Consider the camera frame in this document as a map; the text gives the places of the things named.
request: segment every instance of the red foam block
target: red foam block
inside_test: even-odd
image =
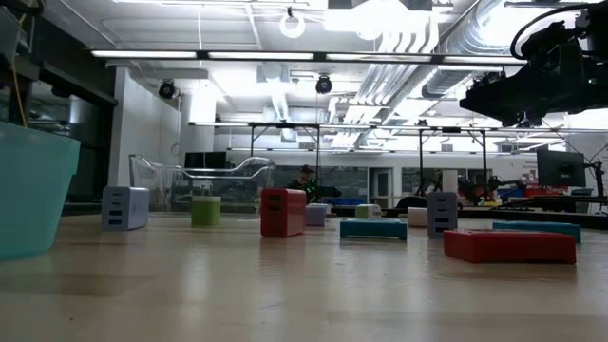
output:
[[[577,263],[574,237],[554,233],[444,231],[444,253],[472,263]]]
[[[291,189],[262,190],[260,233],[265,238],[288,238],[304,233],[306,193]]]

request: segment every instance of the teal block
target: teal block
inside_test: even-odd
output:
[[[398,219],[344,219],[340,222],[340,238],[395,237],[408,239],[408,225]]]
[[[494,222],[494,229],[524,230],[531,232],[560,233],[573,236],[580,243],[580,226],[572,223],[561,222],[533,222],[533,221],[509,221]]]

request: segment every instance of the wooden table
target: wooden table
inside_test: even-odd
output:
[[[410,229],[340,240],[337,221],[288,239],[256,219],[100,233],[64,218],[52,249],[0,262],[0,340],[603,341],[608,236],[584,232],[579,264],[473,265]],[[483,228],[488,222],[461,220]]]

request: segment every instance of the monitor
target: monitor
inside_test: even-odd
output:
[[[226,152],[186,153],[186,168],[226,168]]]
[[[536,153],[539,185],[586,186],[585,158],[581,153],[546,151]]]

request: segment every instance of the transparent container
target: transparent container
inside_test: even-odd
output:
[[[163,165],[129,156],[131,186],[150,190],[151,212],[190,212],[192,197],[221,197],[221,213],[255,214],[261,192],[273,187],[276,164],[252,157],[232,169]]]
[[[0,123],[0,259],[53,244],[79,153],[72,139]]]

